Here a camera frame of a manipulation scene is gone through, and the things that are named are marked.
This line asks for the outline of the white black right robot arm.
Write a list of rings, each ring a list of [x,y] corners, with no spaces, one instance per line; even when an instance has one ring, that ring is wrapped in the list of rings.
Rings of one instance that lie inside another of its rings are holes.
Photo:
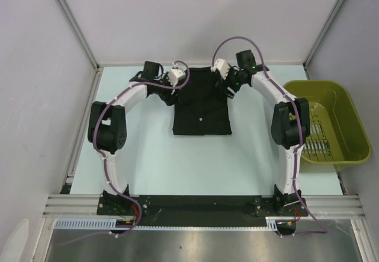
[[[301,152],[310,135],[309,102],[285,90],[263,63],[256,62],[251,50],[237,53],[236,58],[237,66],[212,59],[211,71],[219,76],[216,86],[233,98],[242,85],[249,85],[273,108],[268,126],[280,159],[272,207],[278,215],[294,215],[301,208],[298,180]]]

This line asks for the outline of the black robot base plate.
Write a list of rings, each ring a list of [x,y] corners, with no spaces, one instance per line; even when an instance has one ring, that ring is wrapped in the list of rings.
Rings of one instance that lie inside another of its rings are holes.
[[[100,211],[101,197],[97,215],[122,219],[118,224],[120,227],[129,226],[135,221],[132,209],[121,213],[108,209]],[[273,196],[140,195],[132,198],[138,203],[140,227],[263,227],[268,216],[291,219],[308,217],[302,205],[294,215],[276,214],[272,207]]]

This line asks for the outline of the black long sleeve shirt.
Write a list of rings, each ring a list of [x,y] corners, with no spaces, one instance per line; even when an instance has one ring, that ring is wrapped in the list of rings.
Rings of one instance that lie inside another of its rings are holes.
[[[174,102],[174,135],[231,135],[227,96],[209,67],[192,67]]]

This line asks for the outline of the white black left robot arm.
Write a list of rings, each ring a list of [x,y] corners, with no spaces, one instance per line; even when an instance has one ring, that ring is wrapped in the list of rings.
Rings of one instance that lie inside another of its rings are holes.
[[[109,102],[95,101],[91,105],[88,125],[88,141],[100,155],[105,187],[100,211],[106,209],[117,214],[125,214],[130,209],[135,214],[139,207],[130,197],[129,184],[117,175],[115,158],[127,141],[127,113],[149,95],[158,95],[166,103],[171,103],[175,94],[189,81],[189,72],[182,70],[177,62],[164,71],[159,63],[146,61],[143,70],[130,80],[124,90]]]

